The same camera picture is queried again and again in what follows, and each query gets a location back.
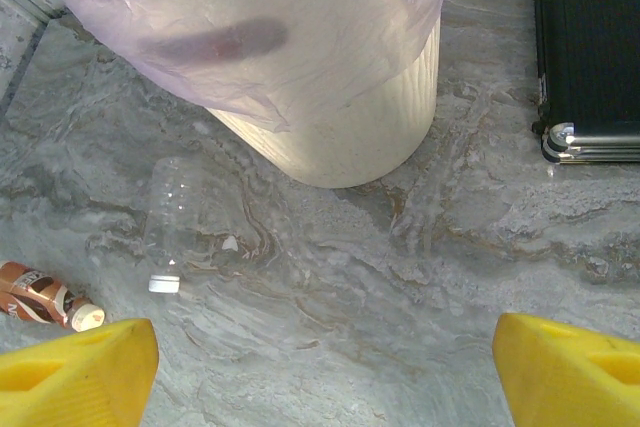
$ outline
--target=white bottle cap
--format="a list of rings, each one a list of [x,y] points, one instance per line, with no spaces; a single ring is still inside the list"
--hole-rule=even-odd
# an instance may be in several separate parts
[[[71,328],[76,332],[95,329],[104,323],[104,310],[93,304],[84,304],[71,318]]]
[[[177,275],[156,275],[149,279],[149,292],[157,294],[176,294],[180,290],[180,277]]]

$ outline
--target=black suitcase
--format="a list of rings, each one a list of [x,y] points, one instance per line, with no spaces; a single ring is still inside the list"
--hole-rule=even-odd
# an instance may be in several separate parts
[[[547,160],[640,162],[640,0],[534,0]]]

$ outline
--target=brown bottle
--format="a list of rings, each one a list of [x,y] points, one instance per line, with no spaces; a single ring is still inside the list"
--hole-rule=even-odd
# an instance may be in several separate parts
[[[18,262],[0,262],[0,311],[77,332],[100,327],[104,322],[104,310],[89,299],[72,294],[60,281]]]

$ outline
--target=yellow plastic part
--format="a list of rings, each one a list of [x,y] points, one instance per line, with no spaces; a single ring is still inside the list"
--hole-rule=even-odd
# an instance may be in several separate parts
[[[0,355],[0,426],[137,427],[157,368],[147,319]]]
[[[640,426],[640,344],[503,315],[493,357],[516,427]]]

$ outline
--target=white trash can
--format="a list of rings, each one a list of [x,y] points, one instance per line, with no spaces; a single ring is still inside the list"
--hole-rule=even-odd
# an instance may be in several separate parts
[[[379,178],[433,119],[443,0],[64,1],[143,75],[306,184]]]

